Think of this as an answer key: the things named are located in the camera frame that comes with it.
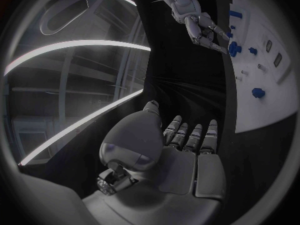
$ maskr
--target white robotic arm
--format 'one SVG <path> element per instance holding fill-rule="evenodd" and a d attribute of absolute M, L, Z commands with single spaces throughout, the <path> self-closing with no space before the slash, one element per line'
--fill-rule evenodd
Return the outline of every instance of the white robotic arm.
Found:
<path fill-rule="evenodd" d="M 164 0 L 172 9 L 172 16 L 180 23 L 185 24 L 191 41 L 196 45 L 217 50 L 226 54 L 227 49 L 213 43 L 214 33 L 229 41 L 225 32 L 217 26 L 211 17 L 201 11 L 201 6 L 197 0 Z"/>

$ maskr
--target robotic arm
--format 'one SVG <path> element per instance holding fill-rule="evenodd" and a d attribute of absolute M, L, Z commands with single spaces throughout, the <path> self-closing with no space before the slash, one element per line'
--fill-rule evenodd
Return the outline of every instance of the robotic arm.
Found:
<path fill-rule="evenodd" d="M 187 33 L 194 44 L 227 54 L 226 48 L 212 41 L 214 32 L 226 41 L 229 41 L 229 37 L 211 20 L 207 12 L 201 11 L 197 0 L 164 0 L 164 2 L 172 9 L 174 19 L 180 24 L 185 24 Z"/>

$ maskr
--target robotic hand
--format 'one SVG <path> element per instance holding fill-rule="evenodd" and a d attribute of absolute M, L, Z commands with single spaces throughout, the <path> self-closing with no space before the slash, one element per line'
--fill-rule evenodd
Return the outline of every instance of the robotic hand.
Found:
<path fill-rule="evenodd" d="M 214 32 L 221 35 L 226 41 L 229 37 L 211 20 L 207 12 L 201 11 L 197 0 L 163 0 L 172 9 L 172 16 L 180 23 L 185 24 L 191 41 L 209 49 L 227 54 L 227 49 L 213 43 Z"/>

